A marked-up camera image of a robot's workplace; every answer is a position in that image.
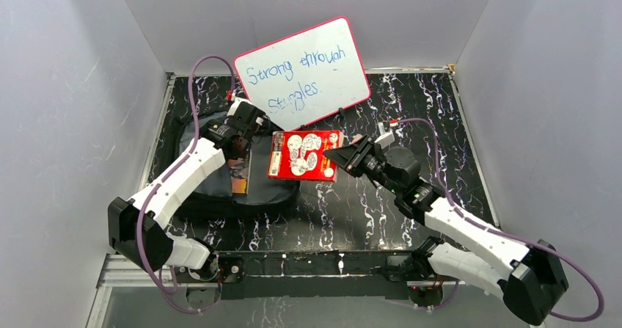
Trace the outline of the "red Treehouse book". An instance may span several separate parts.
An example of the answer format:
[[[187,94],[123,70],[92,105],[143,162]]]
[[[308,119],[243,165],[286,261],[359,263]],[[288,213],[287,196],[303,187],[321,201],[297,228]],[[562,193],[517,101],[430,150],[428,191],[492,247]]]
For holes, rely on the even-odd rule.
[[[335,182],[338,166],[324,152],[343,146],[338,130],[278,131],[272,135],[267,176],[289,181]]]

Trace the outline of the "black student backpack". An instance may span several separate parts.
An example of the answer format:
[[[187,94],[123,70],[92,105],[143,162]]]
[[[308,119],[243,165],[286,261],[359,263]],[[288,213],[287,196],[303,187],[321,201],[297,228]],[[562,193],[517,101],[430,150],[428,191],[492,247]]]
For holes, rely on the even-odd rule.
[[[272,134],[278,130],[270,123],[262,127],[252,137],[246,155],[228,159],[210,174],[184,200],[175,215],[197,221],[250,218],[294,204],[300,183],[267,176]]]

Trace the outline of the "blue Jane Eyre book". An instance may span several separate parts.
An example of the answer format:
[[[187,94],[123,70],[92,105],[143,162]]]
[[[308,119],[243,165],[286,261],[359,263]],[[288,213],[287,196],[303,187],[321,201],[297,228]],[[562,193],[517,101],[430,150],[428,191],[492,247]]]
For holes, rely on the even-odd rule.
[[[251,150],[247,150],[243,157],[229,159],[227,165],[230,169],[230,180],[233,194],[247,194],[249,189],[249,176],[252,163]]]

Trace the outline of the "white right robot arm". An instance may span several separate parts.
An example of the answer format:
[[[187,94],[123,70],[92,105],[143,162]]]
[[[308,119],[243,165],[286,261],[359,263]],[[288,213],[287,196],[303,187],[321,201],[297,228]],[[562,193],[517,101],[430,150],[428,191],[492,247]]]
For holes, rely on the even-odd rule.
[[[501,299],[516,317],[538,326],[568,290],[556,249],[548,242],[512,239],[493,225],[473,218],[447,192],[420,177],[421,164],[407,147],[391,147],[391,125],[378,139],[362,136],[324,152],[353,177],[367,177],[394,194],[407,218],[458,243],[430,237],[402,262],[424,279],[437,274],[463,280]]]

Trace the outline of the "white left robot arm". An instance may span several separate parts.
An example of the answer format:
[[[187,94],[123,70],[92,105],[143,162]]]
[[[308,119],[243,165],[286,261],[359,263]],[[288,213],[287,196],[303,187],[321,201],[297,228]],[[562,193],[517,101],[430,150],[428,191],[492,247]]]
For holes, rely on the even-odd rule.
[[[182,266],[199,280],[210,281],[219,272],[214,249],[170,235],[165,227],[206,178],[249,149],[268,118],[247,99],[236,98],[225,116],[204,124],[193,120],[193,139],[169,167],[128,200],[116,197],[110,202],[109,245],[145,271]]]

